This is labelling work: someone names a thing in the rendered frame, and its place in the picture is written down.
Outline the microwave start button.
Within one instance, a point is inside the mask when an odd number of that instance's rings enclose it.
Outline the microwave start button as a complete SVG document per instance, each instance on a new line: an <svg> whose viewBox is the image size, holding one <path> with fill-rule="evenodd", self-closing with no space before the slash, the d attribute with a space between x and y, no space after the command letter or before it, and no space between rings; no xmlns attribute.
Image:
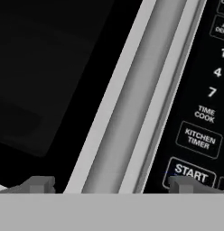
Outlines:
<svg viewBox="0 0 224 231"><path fill-rule="evenodd" d="M166 189L169 188L168 178L171 176L193 177L198 182L209 187L213 187L217 179L215 172L176 157L171 157L166 167L163 177L163 187Z"/></svg>

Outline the black microwave oven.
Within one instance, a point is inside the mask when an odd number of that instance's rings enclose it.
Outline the black microwave oven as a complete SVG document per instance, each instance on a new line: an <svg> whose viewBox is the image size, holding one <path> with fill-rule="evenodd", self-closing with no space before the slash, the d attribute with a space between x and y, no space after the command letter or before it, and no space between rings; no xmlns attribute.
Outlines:
<svg viewBox="0 0 224 231"><path fill-rule="evenodd" d="M158 119L136 193L165 193L171 157L217 175L224 190L224 0L204 0Z"/></svg>

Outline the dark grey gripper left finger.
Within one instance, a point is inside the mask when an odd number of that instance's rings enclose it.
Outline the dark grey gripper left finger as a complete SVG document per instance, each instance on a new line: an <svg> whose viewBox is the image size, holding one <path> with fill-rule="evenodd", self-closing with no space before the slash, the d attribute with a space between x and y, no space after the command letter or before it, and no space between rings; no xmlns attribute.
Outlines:
<svg viewBox="0 0 224 231"><path fill-rule="evenodd" d="M0 194L19 193L19 194L43 194L55 193L55 178L53 176L32 176L24 183L9 189L0 190Z"/></svg>

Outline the black glass microwave door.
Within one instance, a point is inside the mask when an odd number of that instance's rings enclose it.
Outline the black glass microwave door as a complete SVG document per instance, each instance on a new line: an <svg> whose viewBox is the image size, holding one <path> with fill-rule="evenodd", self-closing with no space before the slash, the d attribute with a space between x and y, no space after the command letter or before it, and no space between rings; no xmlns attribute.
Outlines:
<svg viewBox="0 0 224 231"><path fill-rule="evenodd" d="M125 176L142 164L156 123L150 105L203 1L186 2ZM57 192L84 193L155 2L0 2L0 190L53 176Z"/></svg>

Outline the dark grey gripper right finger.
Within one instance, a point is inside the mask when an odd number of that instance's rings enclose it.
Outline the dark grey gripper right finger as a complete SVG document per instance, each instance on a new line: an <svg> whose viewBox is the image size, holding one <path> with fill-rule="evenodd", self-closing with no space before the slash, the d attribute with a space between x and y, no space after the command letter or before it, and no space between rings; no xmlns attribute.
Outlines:
<svg viewBox="0 0 224 231"><path fill-rule="evenodd" d="M179 194L224 194L223 190L205 186L192 177L171 176L169 192Z"/></svg>

